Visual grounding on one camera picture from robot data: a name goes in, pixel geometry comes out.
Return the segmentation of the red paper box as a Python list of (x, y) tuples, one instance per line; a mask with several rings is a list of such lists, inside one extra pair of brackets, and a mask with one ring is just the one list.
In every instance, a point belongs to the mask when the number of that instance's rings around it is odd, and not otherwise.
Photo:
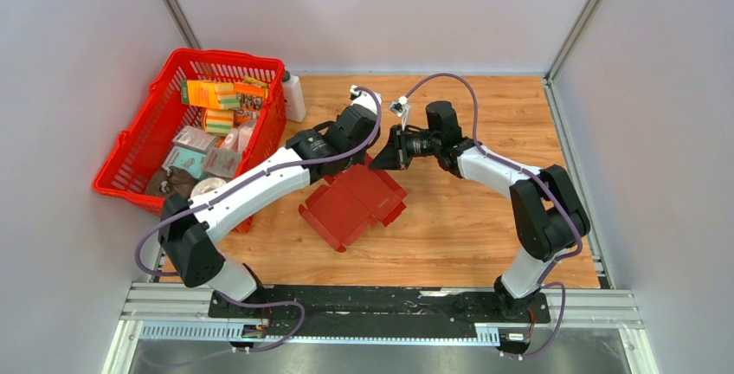
[(335, 251), (344, 253), (369, 227), (393, 223), (406, 209), (408, 192), (372, 158), (326, 177), (299, 206), (306, 223)]

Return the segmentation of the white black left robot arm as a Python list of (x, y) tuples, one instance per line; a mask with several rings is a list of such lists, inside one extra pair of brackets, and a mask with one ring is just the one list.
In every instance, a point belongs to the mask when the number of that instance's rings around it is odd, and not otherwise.
[(265, 296), (258, 280), (216, 244), (274, 201), (362, 164), (379, 133), (381, 114), (379, 105), (353, 103), (325, 133), (315, 128), (297, 133), (270, 158), (223, 187), (195, 199), (167, 197), (155, 232), (183, 284), (220, 291), (245, 318), (259, 314)]

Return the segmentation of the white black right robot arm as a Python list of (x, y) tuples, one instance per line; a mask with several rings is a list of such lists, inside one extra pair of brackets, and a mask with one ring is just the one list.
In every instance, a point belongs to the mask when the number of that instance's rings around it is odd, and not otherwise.
[(508, 198), (520, 248), (494, 282), (490, 308), (507, 321), (526, 315), (550, 271), (564, 258), (579, 254), (591, 230), (568, 172), (556, 164), (538, 168), (517, 163), (464, 136), (448, 101), (427, 105), (425, 128), (409, 125), (409, 109), (405, 97), (390, 104), (401, 122), (390, 128), (386, 146), (370, 168), (403, 171), (414, 158), (433, 157), (444, 171)]

